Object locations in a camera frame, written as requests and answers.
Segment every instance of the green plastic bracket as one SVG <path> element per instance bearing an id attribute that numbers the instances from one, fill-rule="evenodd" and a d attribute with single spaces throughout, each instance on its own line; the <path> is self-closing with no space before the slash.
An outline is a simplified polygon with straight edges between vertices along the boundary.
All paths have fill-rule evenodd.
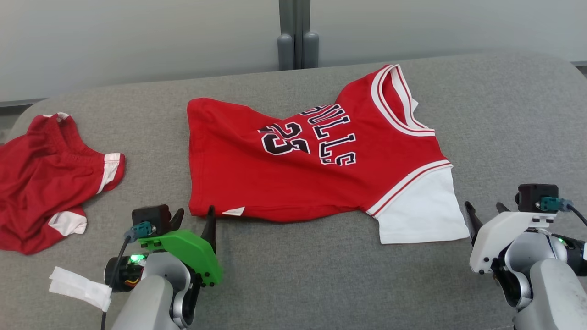
<path id="1" fill-rule="evenodd" d="M 157 237 L 139 238 L 139 242 L 147 244 L 146 249 L 149 251 L 164 249 L 176 256 L 181 262 L 193 268 L 196 274 L 200 273 L 206 285 L 222 283 L 222 268 L 212 246 L 191 231 L 175 230 Z"/>

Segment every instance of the gray fabric surface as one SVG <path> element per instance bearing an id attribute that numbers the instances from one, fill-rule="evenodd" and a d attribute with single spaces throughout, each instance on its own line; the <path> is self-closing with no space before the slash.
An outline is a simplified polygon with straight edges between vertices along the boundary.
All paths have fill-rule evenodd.
<path id="1" fill-rule="evenodd" d="M 437 130 L 455 165 L 461 205 L 470 200 L 487 221 L 497 214 L 495 202 L 514 206 L 518 184 L 539 182 L 558 184 L 587 212 L 587 82 L 573 66 L 524 52 L 401 65 L 420 102 L 416 117 Z M 49 293 L 48 277 L 60 266 L 101 281 L 132 209 L 160 203 L 187 209 L 190 99 L 211 97 L 285 118 L 334 101 L 345 84 L 381 66 L 111 86 L 32 106 L 11 137 L 23 134 L 35 115 L 66 112 L 90 147 L 127 156 L 126 176 L 85 204 L 85 234 L 30 257 L 0 251 L 0 329 L 99 328 L 100 311 Z M 200 233 L 203 221 L 187 215 L 183 228 Z M 587 239 L 587 228 L 570 215 L 552 228 Z M 220 220 L 224 283 L 202 290 L 192 329 L 511 328 L 514 310 L 501 290 L 468 266 L 468 240 L 381 245 L 377 234 L 377 222 L 358 211 L 294 224 Z M 136 251 L 138 245 L 129 247 Z M 108 327 L 126 298 L 114 296 Z"/>

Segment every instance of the white tag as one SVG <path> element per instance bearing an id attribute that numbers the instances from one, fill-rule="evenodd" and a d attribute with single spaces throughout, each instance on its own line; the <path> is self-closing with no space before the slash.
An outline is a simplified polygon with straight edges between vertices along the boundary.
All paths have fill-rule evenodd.
<path id="1" fill-rule="evenodd" d="M 55 267 L 49 279 L 52 280 L 49 292 L 77 298 L 89 302 L 103 312 L 108 311 L 112 288 L 106 284 L 90 281 L 60 267 Z"/>
<path id="2" fill-rule="evenodd" d="M 224 211 L 224 212 L 222 212 L 222 214 L 235 215 L 237 217 L 240 217 L 244 211 L 245 211 L 245 207 L 243 206 L 243 207 L 239 207 L 239 208 L 233 208 L 232 210 Z"/>

